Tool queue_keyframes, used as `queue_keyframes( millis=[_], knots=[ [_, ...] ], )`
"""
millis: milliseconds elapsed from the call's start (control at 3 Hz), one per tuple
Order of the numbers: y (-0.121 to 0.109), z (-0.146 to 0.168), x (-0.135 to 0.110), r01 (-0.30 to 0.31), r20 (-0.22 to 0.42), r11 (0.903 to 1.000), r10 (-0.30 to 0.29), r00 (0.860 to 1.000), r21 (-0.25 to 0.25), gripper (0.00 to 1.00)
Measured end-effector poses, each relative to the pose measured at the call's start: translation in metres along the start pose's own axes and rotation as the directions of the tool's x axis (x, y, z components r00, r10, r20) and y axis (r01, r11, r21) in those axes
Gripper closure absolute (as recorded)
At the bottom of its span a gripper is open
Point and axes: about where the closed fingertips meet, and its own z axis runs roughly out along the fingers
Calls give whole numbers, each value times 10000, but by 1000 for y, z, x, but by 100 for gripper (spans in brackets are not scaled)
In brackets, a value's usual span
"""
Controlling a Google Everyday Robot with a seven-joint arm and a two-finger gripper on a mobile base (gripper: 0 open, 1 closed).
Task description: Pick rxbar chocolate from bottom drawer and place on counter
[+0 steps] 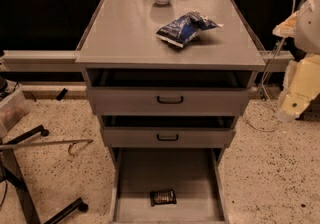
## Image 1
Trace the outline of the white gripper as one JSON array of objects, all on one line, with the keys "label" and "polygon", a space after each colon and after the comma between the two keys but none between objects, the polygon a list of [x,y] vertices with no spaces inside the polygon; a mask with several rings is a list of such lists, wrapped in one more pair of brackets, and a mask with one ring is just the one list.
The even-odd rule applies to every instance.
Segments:
[{"label": "white gripper", "polygon": [[[276,25],[272,33],[293,38],[298,12]],[[299,62],[290,61],[285,72],[283,91],[278,98],[276,117],[288,122],[298,118],[320,94],[320,56],[310,54]]]}]

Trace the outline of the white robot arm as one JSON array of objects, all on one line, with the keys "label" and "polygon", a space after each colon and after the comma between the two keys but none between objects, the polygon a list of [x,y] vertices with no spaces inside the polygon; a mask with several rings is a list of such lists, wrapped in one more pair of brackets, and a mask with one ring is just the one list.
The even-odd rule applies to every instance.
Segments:
[{"label": "white robot arm", "polygon": [[276,117],[293,121],[320,94],[320,0],[306,0],[272,33],[293,38],[295,47],[306,53],[302,60],[289,62],[278,98]]}]

